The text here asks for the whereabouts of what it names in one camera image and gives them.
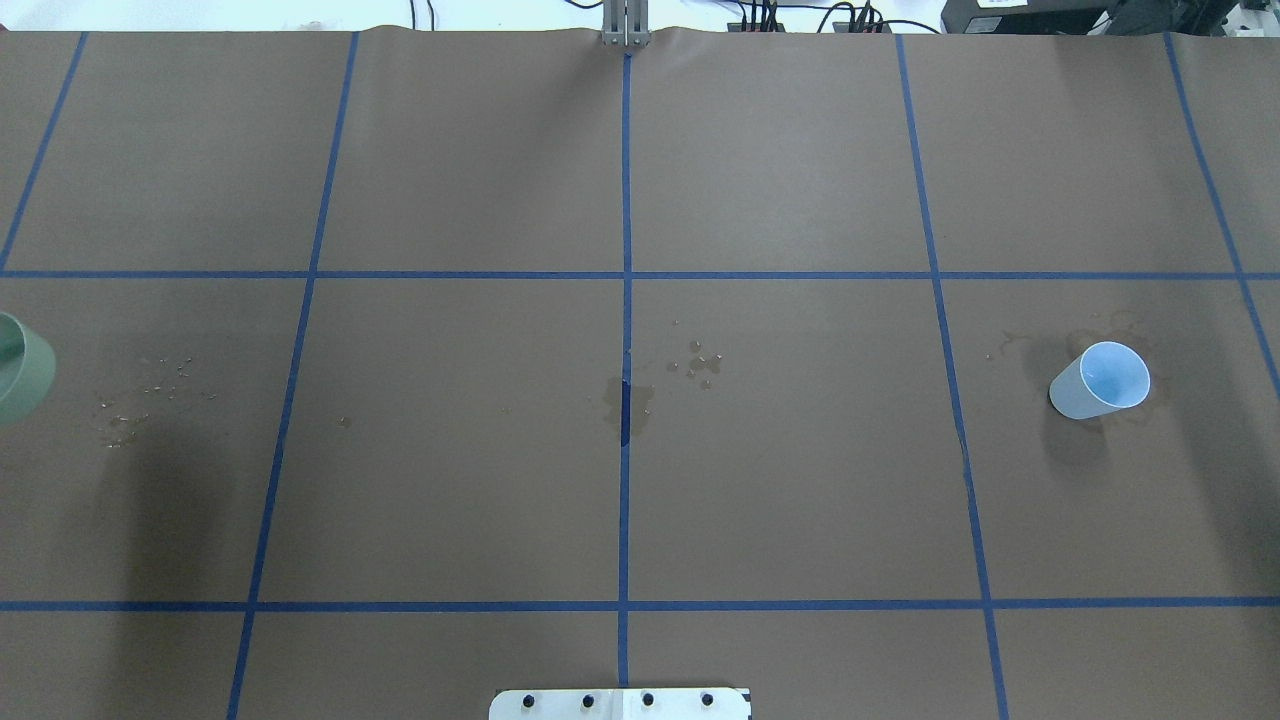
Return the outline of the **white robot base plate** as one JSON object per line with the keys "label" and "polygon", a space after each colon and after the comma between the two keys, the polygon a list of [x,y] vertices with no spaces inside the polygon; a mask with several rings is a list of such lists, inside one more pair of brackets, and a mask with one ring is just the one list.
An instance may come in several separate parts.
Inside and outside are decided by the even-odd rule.
{"label": "white robot base plate", "polygon": [[652,687],[512,689],[492,700],[489,719],[751,719],[748,689]]}

